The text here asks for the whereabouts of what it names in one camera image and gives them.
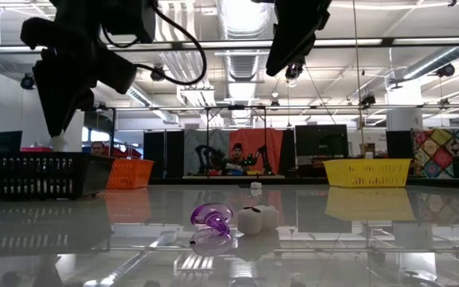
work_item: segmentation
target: black wire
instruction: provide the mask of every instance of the black wire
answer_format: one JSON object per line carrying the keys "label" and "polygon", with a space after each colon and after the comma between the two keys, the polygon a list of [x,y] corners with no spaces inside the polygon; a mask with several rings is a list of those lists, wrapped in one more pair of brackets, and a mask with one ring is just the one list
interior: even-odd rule
{"label": "black wire", "polygon": [[164,71],[159,70],[159,69],[154,69],[154,68],[152,68],[150,66],[147,66],[147,65],[135,64],[135,66],[139,67],[141,69],[146,69],[148,71],[152,71],[153,73],[159,74],[160,76],[164,77],[164,79],[170,81],[173,84],[177,84],[177,85],[194,85],[194,84],[198,83],[200,80],[203,79],[203,77],[205,77],[206,69],[208,68],[208,65],[206,63],[205,51],[203,50],[203,48],[199,44],[198,40],[196,40],[196,38],[194,36],[192,36],[189,32],[187,32],[187,30],[183,29],[183,27],[181,27],[179,24],[177,24],[173,20],[169,19],[166,15],[164,15],[159,10],[158,3],[157,3],[156,0],[152,0],[151,2],[152,2],[151,6],[153,7],[153,10],[157,13],[157,15],[159,17],[161,17],[165,22],[169,23],[169,25],[171,25],[171,26],[175,27],[176,29],[178,29],[180,32],[182,32],[185,36],[187,36],[194,43],[194,45],[196,46],[196,49],[201,54],[203,68],[202,68],[201,74],[195,80],[184,82],[184,81],[179,81],[179,80],[173,79],[172,77],[166,76]]}
{"label": "black wire", "polygon": [[127,44],[118,44],[118,43],[115,43],[110,37],[109,37],[109,34],[108,34],[108,31],[105,29],[105,27],[102,27],[102,33],[104,33],[104,37],[106,40],[108,40],[109,44],[115,46],[116,48],[120,48],[120,49],[126,49],[126,48],[130,48],[132,47],[133,45],[139,43],[139,39],[136,38],[134,41],[130,42],[130,43],[127,43]]}

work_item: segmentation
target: reflective table surface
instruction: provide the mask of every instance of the reflective table surface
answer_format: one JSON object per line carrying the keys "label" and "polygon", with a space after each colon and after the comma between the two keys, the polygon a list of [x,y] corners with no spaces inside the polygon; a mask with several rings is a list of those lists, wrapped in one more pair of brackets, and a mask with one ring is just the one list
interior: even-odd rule
{"label": "reflective table surface", "polygon": [[[231,207],[231,235],[192,244],[206,202]],[[237,212],[257,205],[274,206],[279,227],[241,234]],[[0,202],[10,286],[459,286],[459,190],[151,186]]]}

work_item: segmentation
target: person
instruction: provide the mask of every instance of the person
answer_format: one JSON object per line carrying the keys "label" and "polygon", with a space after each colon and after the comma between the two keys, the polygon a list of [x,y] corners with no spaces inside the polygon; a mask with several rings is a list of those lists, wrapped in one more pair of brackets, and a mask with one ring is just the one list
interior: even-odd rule
{"label": "person", "polygon": [[92,155],[104,155],[104,143],[93,142],[92,143]]}
{"label": "person", "polygon": [[243,147],[241,143],[236,143],[233,145],[233,150],[231,151],[231,159],[230,162],[232,164],[240,164],[244,161],[242,158],[243,154]]}

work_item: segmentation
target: yellow basket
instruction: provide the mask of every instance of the yellow basket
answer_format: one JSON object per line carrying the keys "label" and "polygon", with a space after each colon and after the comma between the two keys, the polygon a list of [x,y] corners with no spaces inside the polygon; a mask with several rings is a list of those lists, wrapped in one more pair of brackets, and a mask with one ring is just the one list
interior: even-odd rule
{"label": "yellow basket", "polygon": [[337,159],[324,162],[334,187],[404,187],[411,159]]}
{"label": "yellow basket", "polygon": [[341,220],[415,220],[404,188],[331,187],[325,214]]}

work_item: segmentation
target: ceiling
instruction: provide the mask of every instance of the ceiling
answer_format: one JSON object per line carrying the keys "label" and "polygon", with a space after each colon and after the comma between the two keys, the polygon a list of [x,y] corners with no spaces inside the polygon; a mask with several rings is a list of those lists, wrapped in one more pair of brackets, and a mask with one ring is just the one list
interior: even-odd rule
{"label": "ceiling", "polygon": [[[20,3],[23,1],[4,1],[5,3]],[[161,1],[164,6],[178,1]],[[22,45],[19,40],[21,24],[30,15],[51,17],[55,9],[47,1],[36,1],[37,5],[22,4],[20,8],[0,9],[0,44]],[[356,0],[355,10],[357,27],[355,28],[354,10],[352,2],[333,0],[329,9],[331,17],[325,29],[317,32],[318,38],[352,38],[357,33],[362,37],[448,37],[459,36],[459,3],[449,8],[444,0]],[[200,41],[221,40],[216,1],[194,1],[194,30]],[[132,37],[115,37],[116,41],[130,41]],[[401,48],[360,48],[357,52],[353,47],[346,49],[314,49],[307,56],[306,62],[309,73],[301,74],[298,85],[293,88],[286,86],[284,73],[269,77],[264,71],[264,62],[258,69],[254,79],[256,85],[254,101],[250,104],[269,105],[272,92],[278,92],[281,105],[306,105],[320,104],[318,90],[325,104],[346,104],[348,100],[353,104],[358,103],[359,96],[355,91],[368,81],[372,81],[363,93],[373,92],[377,104],[384,103],[385,76],[390,68],[401,70],[417,61],[429,56],[438,47],[401,47]],[[206,51],[208,58],[207,78],[214,87],[214,102],[217,105],[225,104],[225,95],[228,94],[226,65],[221,52]],[[135,63],[159,64],[162,63],[158,52],[123,53],[124,57]],[[23,73],[30,72],[38,55],[13,55],[0,56],[0,72],[19,78]],[[452,62],[456,67],[453,77],[442,78],[439,84],[438,77],[423,77],[423,101],[437,103],[443,96],[459,92],[459,59]],[[147,93],[156,106],[183,105],[177,97],[177,86],[167,81],[154,82],[149,77],[149,72],[142,72],[135,81],[135,86]],[[139,107],[129,96],[118,94],[111,88],[100,84],[95,89],[96,99],[113,107]],[[451,103],[459,103],[459,98]],[[291,111],[297,115],[306,111]],[[319,110],[313,113],[325,113]],[[439,113],[439,111],[426,111],[425,113]],[[152,112],[122,112],[123,118],[156,117]],[[231,113],[222,113],[222,116],[231,117]]]}

